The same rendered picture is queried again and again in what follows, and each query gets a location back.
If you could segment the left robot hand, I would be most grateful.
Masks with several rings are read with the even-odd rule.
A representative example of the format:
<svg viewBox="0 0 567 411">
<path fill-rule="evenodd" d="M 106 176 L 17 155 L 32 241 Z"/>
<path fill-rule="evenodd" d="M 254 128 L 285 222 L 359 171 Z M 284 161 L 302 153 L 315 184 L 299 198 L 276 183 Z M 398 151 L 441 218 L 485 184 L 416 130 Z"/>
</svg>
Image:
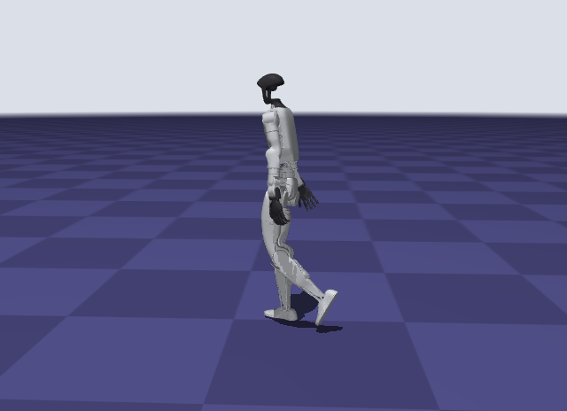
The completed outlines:
<svg viewBox="0 0 567 411">
<path fill-rule="evenodd" d="M 279 199 L 281 198 L 281 193 L 278 187 L 275 188 L 275 194 L 276 196 L 272 198 L 268 196 L 269 200 L 272 200 L 270 204 L 269 215 L 273 219 L 275 224 L 283 226 L 284 224 L 287 224 L 289 220 L 285 218 L 282 205 L 279 202 Z"/>
</svg>

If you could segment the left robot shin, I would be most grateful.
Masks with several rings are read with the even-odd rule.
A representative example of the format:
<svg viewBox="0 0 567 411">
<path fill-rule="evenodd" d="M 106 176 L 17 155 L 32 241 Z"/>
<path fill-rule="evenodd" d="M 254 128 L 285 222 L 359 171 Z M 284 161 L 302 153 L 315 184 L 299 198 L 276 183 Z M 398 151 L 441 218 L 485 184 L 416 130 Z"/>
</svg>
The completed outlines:
<svg viewBox="0 0 567 411">
<path fill-rule="evenodd" d="M 322 297 L 324 297 L 322 291 L 311 281 L 308 272 L 296 260 L 293 260 L 286 251 L 276 251 L 273 255 L 273 261 L 276 265 L 270 264 L 282 275 L 300 289 L 304 289 L 303 291 L 313 296 L 319 303 L 322 302 Z"/>
</svg>

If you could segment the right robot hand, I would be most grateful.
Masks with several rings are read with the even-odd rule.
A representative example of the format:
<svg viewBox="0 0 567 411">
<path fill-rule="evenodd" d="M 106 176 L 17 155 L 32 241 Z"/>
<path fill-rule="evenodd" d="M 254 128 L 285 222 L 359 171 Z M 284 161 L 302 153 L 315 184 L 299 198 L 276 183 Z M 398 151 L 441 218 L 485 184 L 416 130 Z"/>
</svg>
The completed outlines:
<svg viewBox="0 0 567 411">
<path fill-rule="evenodd" d="M 302 182 L 304 183 L 303 179 L 300 177 L 300 179 L 302 180 Z M 307 207 L 307 203 L 309 205 L 309 207 L 311 209 L 313 209 L 313 207 L 311 206 L 310 202 L 308 201 L 308 199 L 311 201 L 311 203 L 313 204 L 313 206 L 315 206 L 314 201 L 318 204 L 318 201 L 316 200 L 316 198 L 314 197 L 313 193 L 311 192 L 311 190 L 309 190 L 308 188 L 305 187 L 306 184 L 304 183 L 303 185 L 298 187 L 298 191 L 299 191 L 299 207 L 301 207 L 301 200 L 303 201 L 307 211 L 308 211 L 308 207 Z M 314 201 L 310 198 L 312 197 L 314 199 Z M 307 201 L 307 203 L 306 203 Z"/>
</svg>

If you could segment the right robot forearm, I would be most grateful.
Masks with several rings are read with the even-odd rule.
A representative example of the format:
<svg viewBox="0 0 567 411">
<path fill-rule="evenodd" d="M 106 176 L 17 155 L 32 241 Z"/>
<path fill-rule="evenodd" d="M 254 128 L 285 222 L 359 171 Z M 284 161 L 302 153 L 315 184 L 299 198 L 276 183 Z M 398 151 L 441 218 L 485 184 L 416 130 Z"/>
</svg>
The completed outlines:
<svg viewBox="0 0 567 411">
<path fill-rule="evenodd" d="M 294 178 L 298 179 L 298 187 L 299 187 L 299 186 L 303 185 L 304 183 L 301 181 L 301 179 L 299 177 L 299 172 L 297 171 L 298 170 L 297 162 L 298 161 L 292 161 L 290 163 L 291 163 L 291 167 L 293 168 L 292 170 L 294 170 L 294 173 L 295 173 Z M 288 164 L 289 164 L 289 162 L 288 162 Z"/>
</svg>

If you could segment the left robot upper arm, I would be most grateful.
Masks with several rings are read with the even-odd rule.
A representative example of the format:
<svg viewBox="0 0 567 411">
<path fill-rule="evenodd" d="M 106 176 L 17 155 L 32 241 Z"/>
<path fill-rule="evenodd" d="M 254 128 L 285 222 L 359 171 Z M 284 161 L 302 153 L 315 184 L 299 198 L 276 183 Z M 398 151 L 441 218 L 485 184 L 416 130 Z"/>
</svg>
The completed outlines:
<svg viewBox="0 0 567 411">
<path fill-rule="evenodd" d="M 267 140 L 271 146 L 271 148 L 269 149 L 275 149 L 278 153 L 278 157 L 281 158 L 282 151 L 278 130 L 279 121 L 280 120 L 277 111 L 266 112 L 262 114 L 262 123 L 266 131 Z"/>
</svg>

